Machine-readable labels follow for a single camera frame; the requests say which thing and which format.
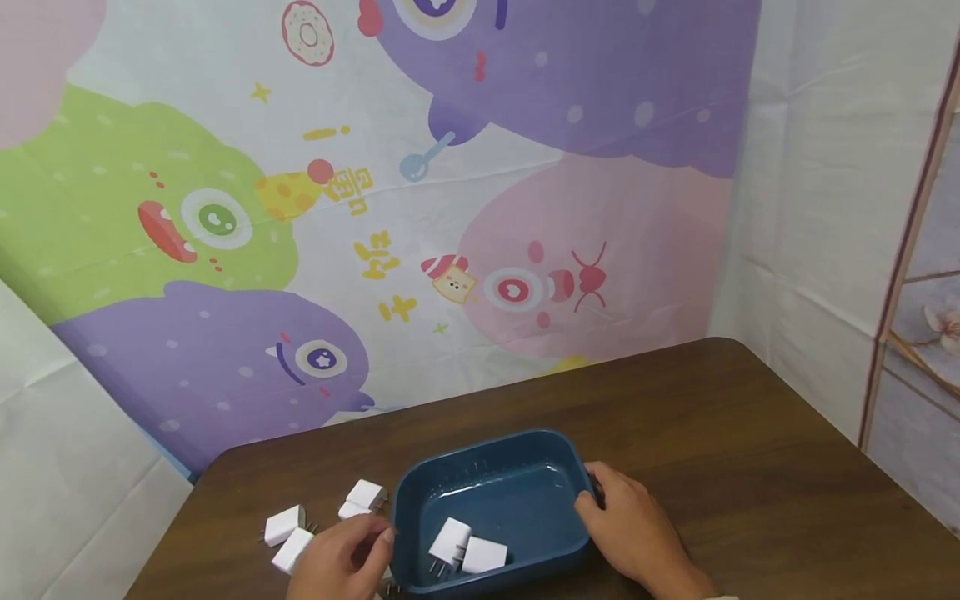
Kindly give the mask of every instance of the white power adapter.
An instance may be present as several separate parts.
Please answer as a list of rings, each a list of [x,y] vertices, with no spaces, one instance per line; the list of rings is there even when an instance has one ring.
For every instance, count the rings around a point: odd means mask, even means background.
[[[337,511],[337,516],[340,520],[345,521],[352,516],[369,515],[374,511],[379,511],[386,501],[387,491],[383,489],[383,486],[361,479],[347,494],[347,501]]]
[[[464,554],[465,573],[476,575],[500,568],[507,563],[507,546],[495,541],[470,537]]]
[[[369,515],[371,513],[370,509],[365,509],[362,506],[357,506],[352,502],[344,502],[344,505],[340,507],[340,510],[337,511],[337,516],[340,520],[345,521],[348,518],[357,515]]]
[[[280,550],[272,560],[274,566],[287,575],[292,575],[294,567],[297,566],[297,560],[300,554],[306,548],[307,544],[313,539],[313,534],[305,529],[297,528],[294,530],[287,541],[280,546]]]
[[[383,486],[378,486],[366,479],[358,481],[350,490],[350,493],[347,494],[347,502],[368,511],[379,510],[386,499],[387,492],[383,489]]]
[[[263,528],[263,540],[267,545],[273,548],[287,541],[294,530],[303,526],[306,520],[306,511],[298,504],[277,513],[267,519],[267,524]]]
[[[457,564],[464,559],[464,553],[467,551],[467,542],[473,530],[469,525],[458,521],[455,518],[448,518],[440,530],[440,534],[430,546],[429,554],[435,560],[430,566],[430,572],[437,567],[437,562],[442,563],[440,570],[437,571],[437,577],[444,574],[444,570],[449,566],[454,571],[457,570]]]

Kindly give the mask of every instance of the wooden table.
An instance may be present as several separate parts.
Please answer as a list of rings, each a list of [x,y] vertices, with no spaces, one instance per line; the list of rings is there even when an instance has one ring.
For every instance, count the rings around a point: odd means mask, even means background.
[[[644,482],[742,600],[960,597],[960,541],[737,342],[709,339],[246,445],[201,477],[129,598],[283,598],[258,543],[302,503],[336,522],[359,477],[530,427]],[[599,559],[500,597],[644,597]]]

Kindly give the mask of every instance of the blue plastic tray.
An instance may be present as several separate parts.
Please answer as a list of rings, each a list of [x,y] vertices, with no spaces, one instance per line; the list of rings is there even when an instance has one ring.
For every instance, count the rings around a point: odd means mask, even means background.
[[[593,493],[573,443],[534,429],[422,461],[394,494],[394,579],[415,598],[490,593],[576,567],[589,536],[573,510],[581,490]],[[427,554],[448,517],[473,535],[506,544],[507,565],[468,575],[447,569],[438,579]]]

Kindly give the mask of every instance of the hand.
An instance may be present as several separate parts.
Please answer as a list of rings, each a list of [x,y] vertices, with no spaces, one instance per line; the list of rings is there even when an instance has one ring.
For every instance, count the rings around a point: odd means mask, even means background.
[[[666,513],[642,484],[604,463],[587,463],[587,471],[607,508],[601,510],[589,492],[580,492],[574,508],[613,568],[657,600],[719,595],[709,577],[686,556]]]
[[[379,516],[349,518],[303,550],[287,600],[371,600],[394,556],[394,529]]]

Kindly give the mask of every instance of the spoon illustration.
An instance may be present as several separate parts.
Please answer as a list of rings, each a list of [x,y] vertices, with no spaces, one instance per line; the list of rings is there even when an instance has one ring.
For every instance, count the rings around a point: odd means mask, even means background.
[[[430,161],[433,160],[441,150],[450,145],[453,141],[454,133],[447,132],[443,137],[437,140],[437,143],[430,147],[422,155],[416,153],[407,155],[400,161],[400,174],[404,179],[411,183],[423,180],[430,170]]]

